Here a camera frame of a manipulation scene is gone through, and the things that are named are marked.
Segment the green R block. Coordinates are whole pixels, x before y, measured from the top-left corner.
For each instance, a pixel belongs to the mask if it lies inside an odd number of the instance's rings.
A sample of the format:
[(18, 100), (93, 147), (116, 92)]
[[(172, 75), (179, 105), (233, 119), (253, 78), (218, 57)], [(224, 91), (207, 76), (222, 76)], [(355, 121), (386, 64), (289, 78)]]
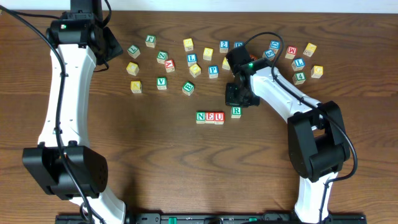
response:
[(242, 116), (242, 108), (233, 106), (231, 108), (231, 117), (232, 118), (240, 118)]

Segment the red E block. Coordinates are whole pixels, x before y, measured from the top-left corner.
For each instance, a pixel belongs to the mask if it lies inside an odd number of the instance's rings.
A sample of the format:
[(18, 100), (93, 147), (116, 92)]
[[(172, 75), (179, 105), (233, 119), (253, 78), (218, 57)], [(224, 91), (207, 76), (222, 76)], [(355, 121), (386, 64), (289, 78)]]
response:
[(205, 113), (205, 123), (211, 124), (215, 122), (215, 113), (214, 112), (206, 112)]

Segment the green N block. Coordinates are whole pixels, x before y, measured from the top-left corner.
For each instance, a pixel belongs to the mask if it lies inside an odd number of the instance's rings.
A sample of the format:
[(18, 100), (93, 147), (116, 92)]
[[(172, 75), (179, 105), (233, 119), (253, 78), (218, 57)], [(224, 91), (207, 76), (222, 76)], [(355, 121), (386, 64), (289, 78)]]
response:
[(206, 123), (206, 113), (204, 111), (197, 111), (196, 112), (196, 124), (205, 124)]

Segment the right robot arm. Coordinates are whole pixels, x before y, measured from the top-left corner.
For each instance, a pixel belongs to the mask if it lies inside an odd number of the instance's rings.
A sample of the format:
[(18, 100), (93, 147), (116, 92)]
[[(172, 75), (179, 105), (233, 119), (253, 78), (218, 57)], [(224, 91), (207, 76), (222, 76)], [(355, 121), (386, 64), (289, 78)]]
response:
[(289, 158), (300, 176), (294, 212), (304, 223), (322, 223), (331, 186), (341, 181), (343, 163), (356, 157), (345, 132), (340, 107), (320, 103), (288, 82), (266, 58), (227, 55), (235, 81), (226, 86), (226, 104), (234, 107), (268, 103), (287, 123)]

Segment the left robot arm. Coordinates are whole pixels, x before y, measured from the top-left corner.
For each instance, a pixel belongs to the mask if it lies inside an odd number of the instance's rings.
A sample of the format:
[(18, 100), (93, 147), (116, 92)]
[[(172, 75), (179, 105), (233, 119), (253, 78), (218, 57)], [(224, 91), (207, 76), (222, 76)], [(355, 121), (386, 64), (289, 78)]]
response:
[(22, 162), (47, 195), (80, 208), (87, 223), (125, 223), (126, 204), (108, 187), (106, 159), (90, 149), (87, 128), (90, 83), (96, 66), (122, 54), (100, 11), (74, 9), (52, 21), (52, 81), (46, 120), (36, 147)]

